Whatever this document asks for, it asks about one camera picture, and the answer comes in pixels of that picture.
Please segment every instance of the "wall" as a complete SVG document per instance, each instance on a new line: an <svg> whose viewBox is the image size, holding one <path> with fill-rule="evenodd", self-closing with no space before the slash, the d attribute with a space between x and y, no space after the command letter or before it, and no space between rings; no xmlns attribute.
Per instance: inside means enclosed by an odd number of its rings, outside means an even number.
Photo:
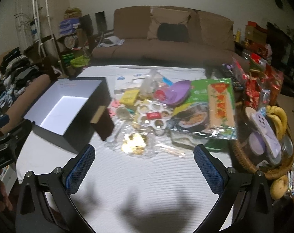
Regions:
<svg viewBox="0 0 294 233"><path fill-rule="evenodd" d="M105 11L108 29L113 29L113 13L115 9L135 5L170 5L216 13L235 22L237 28L245 29L248 21L255 21L266 27L268 21L276 23L286 31L287 26L294 28L294 11L286 0L282 0L283 10L279 9L274 0L69 0L71 7L79 7L83 14Z"/></svg>
<svg viewBox="0 0 294 233"><path fill-rule="evenodd" d="M58 24L63 19L64 11L69 6L69 0L48 0L48 3L53 32L57 35ZM21 49L25 48L25 41L21 43L17 37L18 34L14 19L14 15L17 13L25 13L32 18L32 1L2 0L0 2L0 54L18 46ZM46 17L44 17L45 13L43 12L42 15L43 35L47 36L49 32L47 31Z"/></svg>

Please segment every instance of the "blue textured grip pad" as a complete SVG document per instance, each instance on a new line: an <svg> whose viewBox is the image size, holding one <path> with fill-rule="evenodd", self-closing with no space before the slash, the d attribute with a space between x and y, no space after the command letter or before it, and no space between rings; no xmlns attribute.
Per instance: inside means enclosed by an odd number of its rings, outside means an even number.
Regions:
<svg viewBox="0 0 294 233"><path fill-rule="evenodd" d="M213 163L199 146L193 150L193 156L212 192L221 195L224 190L224 180Z"/></svg>
<svg viewBox="0 0 294 233"><path fill-rule="evenodd" d="M75 194L78 191L94 159L95 150L93 146L90 146L66 178L66 192L68 195Z"/></svg>

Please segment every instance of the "hand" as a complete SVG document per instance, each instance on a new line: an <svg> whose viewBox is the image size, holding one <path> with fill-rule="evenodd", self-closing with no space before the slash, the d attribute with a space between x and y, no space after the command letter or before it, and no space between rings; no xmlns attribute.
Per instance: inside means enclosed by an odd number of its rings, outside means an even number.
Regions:
<svg viewBox="0 0 294 233"><path fill-rule="evenodd" d="M4 211L5 210L5 207L8 207L8 209L10 211L13 210L13 206L11 204L11 202L9 201L9 197L5 191L5 185L4 183L1 181L0 182L0 192L3 196L3 200L0 201L0 212Z"/></svg>

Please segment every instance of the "white tablecloth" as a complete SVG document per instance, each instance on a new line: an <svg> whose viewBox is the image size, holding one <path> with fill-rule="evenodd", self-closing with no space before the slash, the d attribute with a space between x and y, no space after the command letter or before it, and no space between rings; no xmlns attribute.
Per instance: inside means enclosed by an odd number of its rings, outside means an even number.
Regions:
<svg viewBox="0 0 294 233"><path fill-rule="evenodd" d="M157 68L173 82L205 78L203 69ZM113 96L117 75L148 70L137 66L89 67L79 77L106 77ZM90 144L96 150L95 161L71 199L97 233L193 232L218 199L191 150L186 150L186 158L164 152L153 158L130 157L120 148L115 152L107 148L96 133ZM231 166L228 152L212 155L226 167ZM74 156L31 132L17 160L18 180L21 183L29 170L35 174L50 173ZM223 228L231 221L232 211Z"/></svg>

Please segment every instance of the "purple plastic lid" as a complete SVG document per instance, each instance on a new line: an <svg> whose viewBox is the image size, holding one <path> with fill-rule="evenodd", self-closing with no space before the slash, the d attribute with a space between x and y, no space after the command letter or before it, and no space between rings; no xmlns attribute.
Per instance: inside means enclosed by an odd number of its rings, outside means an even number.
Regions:
<svg viewBox="0 0 294 233"><path fill-rule="evenodd" d="M250 149L255 155L259 156L265 152L265 141L258 131L253 132L248 139Z"/></svg>
<svg viewBox="0 0 294 233"><path fill-rule="evenodd" d="M189 80L181 80L174 83L164 91L165 100L161 102L173 106L182 103L188 96L190 87L191 81Z"/></svg>

